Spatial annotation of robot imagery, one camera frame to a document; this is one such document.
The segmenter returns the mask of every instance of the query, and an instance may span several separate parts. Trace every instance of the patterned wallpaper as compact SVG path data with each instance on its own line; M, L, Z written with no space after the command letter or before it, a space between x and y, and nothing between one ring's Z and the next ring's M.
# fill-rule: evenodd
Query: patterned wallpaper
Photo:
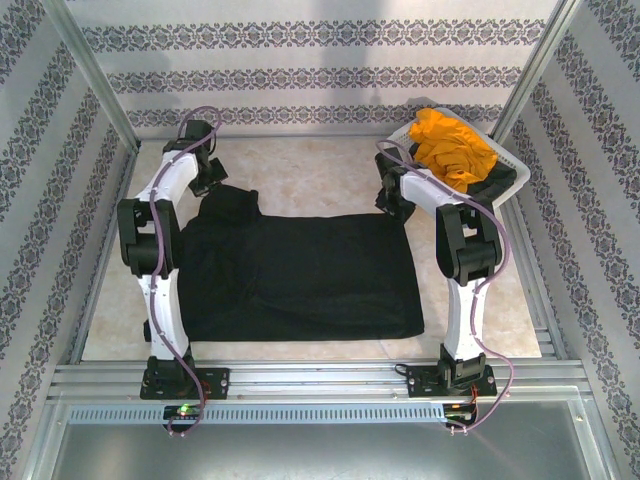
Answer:
M127 155L35 0L0 7L0 479L20 475Z
M556 0L69 1L141 138L386 133L442 104L489 131Z
M507 146L552 306L622 478L640 478L640 2L588 0Z

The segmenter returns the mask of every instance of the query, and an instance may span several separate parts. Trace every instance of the perforated metal strip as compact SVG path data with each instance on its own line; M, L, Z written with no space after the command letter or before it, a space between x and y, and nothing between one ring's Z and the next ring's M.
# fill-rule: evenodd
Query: perforated metal strip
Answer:
M162 423L164 405L78 405L73 425L148 425ZM332 405L209 405L208 424L425 423L444 420L439 403Z

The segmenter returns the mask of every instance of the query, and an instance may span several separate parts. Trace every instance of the black garment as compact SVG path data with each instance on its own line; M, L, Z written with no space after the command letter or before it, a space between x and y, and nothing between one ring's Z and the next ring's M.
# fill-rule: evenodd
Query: black garment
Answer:
M404 338L424 331L413 258L388 215L283 218L219 186L182 231L192 341Z

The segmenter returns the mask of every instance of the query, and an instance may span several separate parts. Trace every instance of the white basket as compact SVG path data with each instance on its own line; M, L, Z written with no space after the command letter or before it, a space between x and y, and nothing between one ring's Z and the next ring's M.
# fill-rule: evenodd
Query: white basket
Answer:
M507 189L507 191L505 191L502 195L500 195L498 198L496 198L493 201L493 208L497 208L500 205L502 205L509 198L515 195L515 193L518 190L520 190L525 183L527 183L527 180L529 180L529 177L531 176L531 172L529 171L529 169L524 163L522 163L516 157L511 155L509 152L507 152L503 147L498 145L496 142L491 140L487 135L485 135L482 132L479 132L477 128L473 127L468 122L465 122L462 118L457 116L451 110L444 107L439 107L439 108L436 108L435 110L445 114L447 117L452 117L457 120L460 120L462 123L464 123L469 128L471 128L485 142L487 142L487 145L489 145L493 149L493 151L495 151L498 154L498 158L502 163L504 163L505 165L509 165L511 168L513 168L516 171L516 181L513 183L511 187ZM414 123L415 122L410 122L410 123L407 123L405 126L400 127L398 130L393 132L388 137L388 140L393 140L395 142L398 142L400 145L402 145L407 149L411 148L414 142L413 140L411 140L411 138L409 138L409 128L411 128L411 125L413 125Z

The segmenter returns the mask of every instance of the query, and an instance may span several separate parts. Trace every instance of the wallpaper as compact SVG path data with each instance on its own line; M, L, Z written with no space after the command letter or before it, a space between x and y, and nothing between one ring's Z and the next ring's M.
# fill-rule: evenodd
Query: wallpaper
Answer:
M123 183L118 135L41 5L0 7L0 479L20 475Z
M489 131L556 0L67 4L136 133L220 109L221 135L381 134L425 105Z
M622 478L640 478L640 2L583 3L511 132L552 306Z

